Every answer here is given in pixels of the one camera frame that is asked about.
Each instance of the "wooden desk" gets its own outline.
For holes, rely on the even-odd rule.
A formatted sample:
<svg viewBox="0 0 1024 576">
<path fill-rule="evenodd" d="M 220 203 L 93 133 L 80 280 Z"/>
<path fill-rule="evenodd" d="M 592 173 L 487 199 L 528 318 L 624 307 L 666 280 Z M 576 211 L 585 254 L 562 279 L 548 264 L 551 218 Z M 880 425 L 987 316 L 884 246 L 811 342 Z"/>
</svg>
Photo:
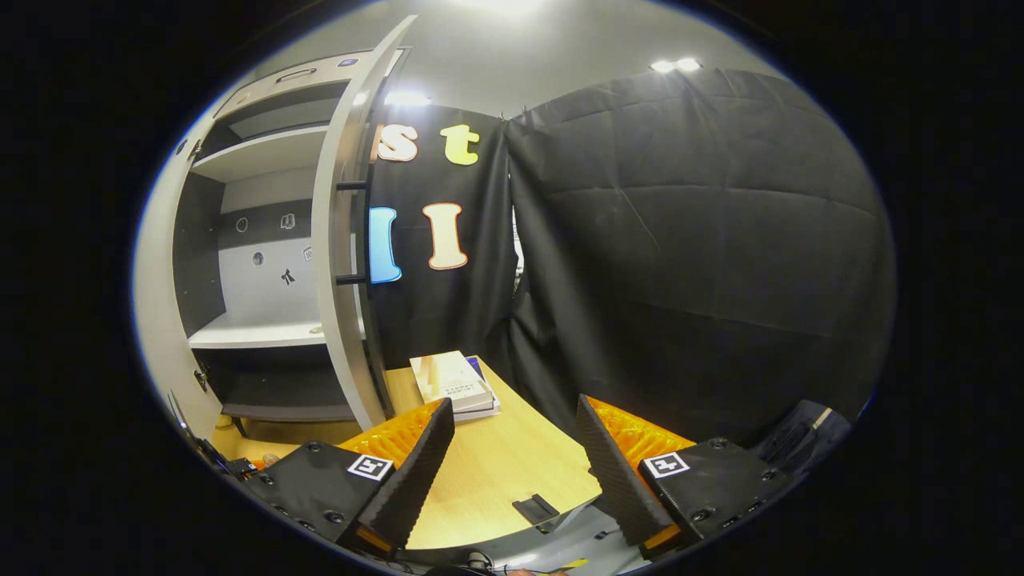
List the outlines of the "wooden desk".
<svg viewBox="0 0 1024 576">
<path fill-rule="evenodd" d="M 534 410 L 480 360 L 502 413 L 456 422 L 455 438 L 407 549 L 465 546 L 530 528 L 512 502 L 540 494 L 565 513 L 601 493 L 583 446 Z M 423 405 L 412 368 L 384 374 L 396 414 Z"/>
</svg>

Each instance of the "ceiling light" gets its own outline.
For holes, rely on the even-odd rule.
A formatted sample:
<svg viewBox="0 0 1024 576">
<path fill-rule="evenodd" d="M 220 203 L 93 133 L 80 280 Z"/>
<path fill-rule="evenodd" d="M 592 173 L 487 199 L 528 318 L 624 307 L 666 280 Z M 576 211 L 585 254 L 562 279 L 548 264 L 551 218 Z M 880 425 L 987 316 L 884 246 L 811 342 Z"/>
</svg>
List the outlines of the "ceiling light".
<svg viewBox="0 0 1024 576">
<path fill-rule="evenodd" d="M 683 58 L 677 61 L 676 66 L 678 66 L 679 70 L 682 70 L 683 72 L 693 72 L 698 68 L 703 68 L 695 58 Z"/>
<path fill-rule="evenodd" d="M 384 98 L 384 104 L 399 106 L 427 106 L 430 104 L 430 98 L 424 96 L 423 94 L 416 94 L 412 92 L 390 92 L 387 97 Z"/>
<path fill-rule="evenodd" d="M 675 66 L 671 61 L 666 60 L 658 60 L 650 65 L 651 70 L 662 73 L 671 72 L 673 68 L 675 68 Z"/>
</svg>

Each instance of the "gray wall panel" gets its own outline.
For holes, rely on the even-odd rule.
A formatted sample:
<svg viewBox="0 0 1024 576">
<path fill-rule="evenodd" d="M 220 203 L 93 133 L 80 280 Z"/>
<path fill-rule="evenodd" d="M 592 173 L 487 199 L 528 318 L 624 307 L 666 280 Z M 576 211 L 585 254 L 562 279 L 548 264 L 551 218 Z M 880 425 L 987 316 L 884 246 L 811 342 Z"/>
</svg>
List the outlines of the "gray wall panel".
<svg viewBox="0 0 1024 576">
<path fill-rule="evenodd" d="M 188 174 L 174 219 L 174 290 L 185 336 L 224 314 L 217 258 L 217 228 L 224 184 Z"/>
<path fill-rule="evenodd" d="M 224 250 L 281 240 L 309 238 L 312 207 L 312 200 L 293 200 L 220 214 L 216 227 L 217 247 Z M 282 228 L 282 218 L 287 214 L 295 215 L 295 225 L 291 229 Z"/>
</svg>

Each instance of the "yellow letter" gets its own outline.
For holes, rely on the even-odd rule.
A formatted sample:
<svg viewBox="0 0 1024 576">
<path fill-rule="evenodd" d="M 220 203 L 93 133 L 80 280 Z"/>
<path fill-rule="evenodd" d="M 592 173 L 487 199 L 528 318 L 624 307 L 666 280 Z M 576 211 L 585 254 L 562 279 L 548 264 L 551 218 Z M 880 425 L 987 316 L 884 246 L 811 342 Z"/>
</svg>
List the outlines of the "yellow letter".
<svg viewBox="0 0 1024 576">
<path fill-rule="evenodd" d="M 413 140 L 419 137 L 416 128 L 390 124 L 381 130 L 381 142 L 377 146 L 377 156 L 384 160 L 409 162 L 416 158 L 416 145 Z"/>
<path fill-rule="evenodd" d="M 459 229 L 456 216 L 462 213 L 462 206 L 451 202 L 429 204 L 423 213 L 430 218 L 430 234 L 434 237 L 434 255 L 430 257 L 430 268 L 451 270 L 466 265 L 469 256 L 459 247 Z"/>
<path fill-rule="evenodd" d="M 469 142 L 480 141 L 480 134 L 469 131 L 469 124 L 459 124 L 441 130 L 444 140 L 444 156 L 456 164 L 469 166 L 476 162 L 477 156 L 469 152 Z"/>
</svg>

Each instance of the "black foam pad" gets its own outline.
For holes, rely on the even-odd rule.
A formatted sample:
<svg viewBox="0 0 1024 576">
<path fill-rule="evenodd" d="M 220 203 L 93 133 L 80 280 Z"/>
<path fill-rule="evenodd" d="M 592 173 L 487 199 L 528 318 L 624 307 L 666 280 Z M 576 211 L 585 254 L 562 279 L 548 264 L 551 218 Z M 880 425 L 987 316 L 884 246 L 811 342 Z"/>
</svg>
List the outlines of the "black foam pad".
<svg viewBox="0 0 1024 576">
<path fill-rule="evenodd" d="M 454 437 L 452 399 L 445 398 L 401 468 L 391 475 L 359 515 L 359 524 L 395 548 L 404 546 Z"/>
<path fill-rule="evenodd" d="M 627 544 L 639 544 L 675 524 L 630 467 L 584 395 L 577 405 L 577 427 L 610 516 L 623 529 Z"/>
</svg>

